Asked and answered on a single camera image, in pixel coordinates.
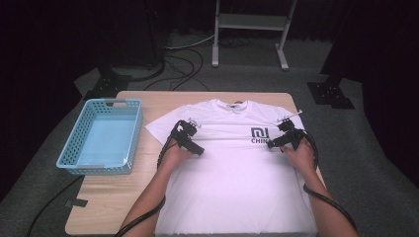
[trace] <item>white metal frame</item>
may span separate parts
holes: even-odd
[[[284,56],[284,44],[293,19],[293,10],[297,0],[292,0],[289,13],[286,16],[258,16],[239,14],[220,14],[219,2],[216,0],[215,7],[215,29],[212,45],[212,66],[218,67],[218,33],[220,28],[247,29],[247,30],[268,30],[282,32],[280,42],[275,43],[278,58],[283,70],[289,70],[286,57]]]

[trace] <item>black cable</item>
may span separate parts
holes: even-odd
[[[152,73],[151,75],[144,76],[144,77],[132,77],[130,75],[122,75],[122,74],[117,73],[111,67],[112,73],[114,74],[114,78],[116,80],[128,81],[128,82],[141,82],[141,81],[150,80],[150,79],[155,78],[158,75],[162,74],[163,71],[164,71],[164,69],[165,69],[165,60],[164,60],[164,58],[162,58],[162,60],[161,60],[161,66],[160,66],[160,68],[156,72]]]
[[[71,187],[74,183],[76,183],[78,180],[80,180],[80,178],[82,178],[83,176],[79,176],[77,177],[74,181],[72,181],[69,185],[67,185],[66,187],[64,187],[64,189],[62,189],[60,192],[58,192],[58,194],[56,194],[49,202],[46,203],[46,205],[43,206],[43,208],[40,210],[40,212],[38,212],[37,216],[35,217],[35,219],[32,221],[31,226],[29,227],[29,230],[27,232],[27,237],[31,236],[31,232],[32,229],[35,226],[35,223],[37,222],[38,218],[41,216],[41,214],[43,213],[44,210],[46,210],[46,208],[56,199],[58,198],[62,193],[64,193],[64,191],[66,191],[69,187]]]
[[[251,39],[243,39],[236,37],[221,38],[219,40],[219,45],[226,48],[239,48],[243,46],[248,46],[250,45],[250,43],[252,43]]]
[[[161,154],[159,156],[159,161],[157,161],[157,169],[160,166],[160,158],[164,155],[164,153],[166,153],[166,151],[168,149],[170,149],[172,146],[177,145],[178,142],[175,142],[174,144],[169,146],[169,142],[170,139],[167,139],[166,144],[163,146],[162,150],[161,150]],[[134,219],[133,221],[131,221],[130,223],[128,223],[126,226],[124,226],[123,228],[120,229],[120,231],[118,231],[117,234],[115,234],[114,237],[121,237],[124,236],[127,232],[130,231],[130,229],[132,229],[135,225],[141,223],[142,221],[144,221],[145,219],[149,218],[150,216],[152,216],[153,214],[157,213],[161,208],[163,208],[164,203],[166,202],[166,196],[163,197],[163,200],[160,201],[160,203],[154,207],[153,209],[151,209],[150,211],[146,212],[145,214],[139,216],[138,218]]]
[[[148,85],[147,85],[147,86],[143,89],[143,91],[146,91],[146,90],[147,90],[148,88],[150,88],[152,85],[157,84],[157,83],[159,83],[159,82],[162,82],[162,81],[168,81],[168,80],[173,80],[173,79],[183,79],[183,78],[186,78],[186,77],[188,77],[188,76],[192,75],[192,73],[194,73],[194,71],[195,71],[195,66],[194,66],[194,63],[193,63],[193,62],[191,62],[190,60],[185,59],[185,58],[182,58],[182,57],[172,56],[172,55],[166,55],[166,57],[177,58],[177,59],[184,60],[184,61],[188,62],[188,63],[191,65],[191,67],[192,67],[191,72],[189,72],[189,73],[185,73],[185,72],[181,71],[179,68],[175,67],[175,66],[173,65],[173,63],[168,62],[168,61],[165,61],[166,63],[168,63],[168,64],[170,65],[170,67],[172,67],[172,68],[174,69],[174,71],[175,71],[175,72],[179,72],[179,73],[181,73],[181,74],[182,74],[182,76],[180,76],[180,77],[169,77],[169,78],[164,78],[164,79],[160,79],[160,80],[154,81],[154,82],[152,82],[152,83],[148,84]]]
[[[185,50],[192,51],[192,52],[196,53],[200,57],[200,59],[201,59],[201,65],[200,65],[200,67],[197,69],[197,71],[194,74],[192,74],[189,78],[187,78],[186,80],[184,80],[183,82],[181,82],[177,86],[175,86],[172,89],[172,91],[175,91],[178,87],[182,86],[187,81],[189,81],[190,79],[194,78],[194,76],[197,75],[197,73],[201,71],[201,68],[203,68],[203,65],[204,65],[204,58],[203,58],[203,56],[199,52],[197,52],[197,51],[195,51],[193,49],[185,49]]]
[[[204,84],[202,81],[198,80],[197,78],[194,78],[195,81],[197,81],[198,83],[200,83],[201,85],[203,85],[203,87],[205,87],[207,89],[207,91],[210,92],[210,88],[208,88],[208,86],[206,86],[206,84]]]
[[[166,47],[165,47],[165,49],[167,49],[167,50],[177,50],[177,49],[189,48],[189,47],[193,47],[193,46],[196,46],[196,45],[202,44],[202,43],[204,43],[204,42],[207,42],[207,41],[211,40],[212,38],[213,38],[213,35],[212,35],[212,36],[210,36],[210,37],[208,37],[208,38],[206,38],[206,39],[202,39],[202,40],[200,40],[200,41],[197,41],[197,42],[191,43],[191,44],[189,44],[189,45],[185,45],[185,46],[176,46],[176,47],[169,47],[169,46],[166,46]]]
[[[316,170],[317,166],[318,166],[318,149],[317,149],[317,146],[314,142],[314,138],[306,130],[298,129],[297,131],[300,132],[302,134],[302,136],[305,137],[305,139],[307,139],[308,143],[310,143],[310,145],[311,145],[311,148],[312,148],[313,153],[314,153],[314,170]],[[331,206],[335,207],[339,212],[341,212],[348,219],[348,221],[351,223],[351,225],[354,227],[354,229],[357,230],[357,226],[355,225],[355,222],[352,219],[351,215],[338,202],[330,199],[329,197],[326,197],[324,195],[321,195],[321,194],[309,189],[306,184],[304,184],[302,189],[306,193],[308,193],[309,195],[311,195],[315,198],[319,198],[319,199],[325,201],[326,203],[330,204]]]
[[[154,207],[152,210],[148,211],[147,213],[143,214],[142,216],[138,217],[137,219],[133,220],[132,222],[128,223],[126,226],[120,229],[117,234],[115,234],[115,237],[124,236],[127,232],[130,231],[135,225],[139,224],[140,222],[144,221],[148,217],[152,216],[153,214],[157,213],[166,202],[166,197],[163,197],[163,200],[160,201],[160,203]]]
[[[319,199],[325,201],[326,203],[330,204],[331,206],[335,207],[337,210],[339,210],[339,212],[341,212],[348,219],[348,221],[351,223],[351,225],[354,227],[354,229],[357,230],[357,226],[355,225],[355,222],[352,219],[351,215],[338,202],[330,199],[329,197],[323,196],[323,195],[309,189],[306,184],[304,184],[304,186],[302,188],[309,195],[311,195],[315,198],[319,198]]]

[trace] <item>blue plastic basket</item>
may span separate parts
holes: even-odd
[[[130,174],[141,124],[139,99],[89,100],[56,166],[73,175]]]

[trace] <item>gray carpet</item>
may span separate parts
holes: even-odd
[[[172,45],[185,45],[202,37],[174,35]],[[336,110],[315,105],[306,82],[323,82],[319,74],[331,44],[319,41],[288,40],[285,54],[290,71],[279,67],[274,39],[251,39],[238,48],[221,47],[219,67],[212,68],[211,47],[205,43],[198,51],[204,64],[191,79],[177,88],[179,91],[246,91],[285,92],[293,96],[305,128],[310,131],[319,149],[319,168],[332,195],[351,213],[361,236],[419,236],[419,191],[384,156],[365,117],[361,84],[344,79],[340,87],[354,110]],[[168,55],[194,62],[201,58],[184,50]],[[144,82],[131,82],[129,90],[170,90],[179,79],[171,77],[188,73],[191,65],[174,57],[166,57],[174,67],[166,65],[158,77]],[[130,70],[131,74],[146,74]],[[85,95],[92,90],[100,74],[92,70],[75,81]],[[84,102],[74,108],[45,140],[12,191],[0,203],[0,236],[25,236],[42,207],[75,177],[57,169],[55,162],[75,124]],[[54,200],[40,216],[32,230],[33,236],[66,236],[65,222],[70,208],[68,199],[77,196],[81,181]]]

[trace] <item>sleeve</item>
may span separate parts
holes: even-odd
[[[161,144],[164,144],[176,122],[180,119],[186,119],[187,116],[188,107],[183,106],[147,124],[145,128]]]

